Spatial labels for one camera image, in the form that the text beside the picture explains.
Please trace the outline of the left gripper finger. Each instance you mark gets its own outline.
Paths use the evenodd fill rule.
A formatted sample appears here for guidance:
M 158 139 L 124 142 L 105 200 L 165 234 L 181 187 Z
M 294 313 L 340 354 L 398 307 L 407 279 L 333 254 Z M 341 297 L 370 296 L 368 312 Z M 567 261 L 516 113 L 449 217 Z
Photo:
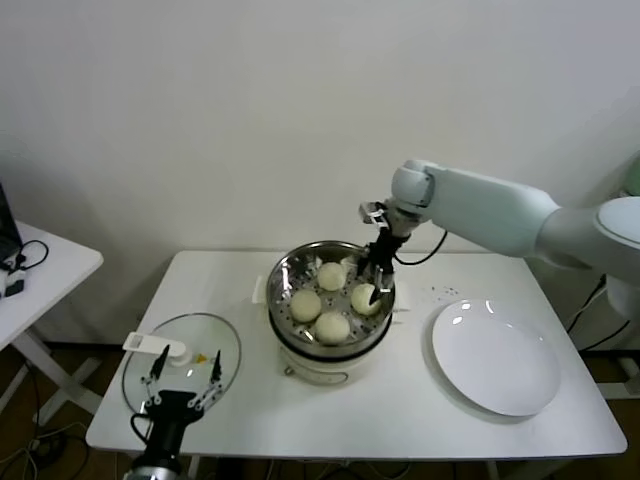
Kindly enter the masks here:
M 213 363 L 211 375 L 206 388 L 189 401 L 189 407 L 212 407 L 222 392 L 221 351 L 218 351 Z
M 161 377 L 164 365 L 169 356 L 170 345 L 167 344 L 161 354 L 154 360 L 149 373 L 141 378 L 141 384 L 144 386 L 147 399 L 146 405 L 160 405 L 162 399 L 158 390 L 158 380 Z

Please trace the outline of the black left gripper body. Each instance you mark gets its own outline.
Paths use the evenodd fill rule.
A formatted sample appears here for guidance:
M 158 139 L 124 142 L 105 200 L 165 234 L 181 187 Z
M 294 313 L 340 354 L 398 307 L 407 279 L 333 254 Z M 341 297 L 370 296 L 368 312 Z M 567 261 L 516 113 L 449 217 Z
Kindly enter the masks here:
M 145 401 L 140 416 L 152 422 L 195 423 L 201 419 L 196 399 L 194 392 L 161 390 Z

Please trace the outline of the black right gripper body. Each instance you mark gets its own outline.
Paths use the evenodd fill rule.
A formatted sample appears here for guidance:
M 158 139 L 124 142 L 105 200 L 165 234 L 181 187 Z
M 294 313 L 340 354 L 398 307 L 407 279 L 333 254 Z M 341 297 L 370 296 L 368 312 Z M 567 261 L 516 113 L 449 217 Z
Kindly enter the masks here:
M 376 241 L 371 243 L 371 264 L 383 274 L 393 274 L 394 256 L 408 240 L 409 236 L 396 236 L 389 228 L 381 228 Z

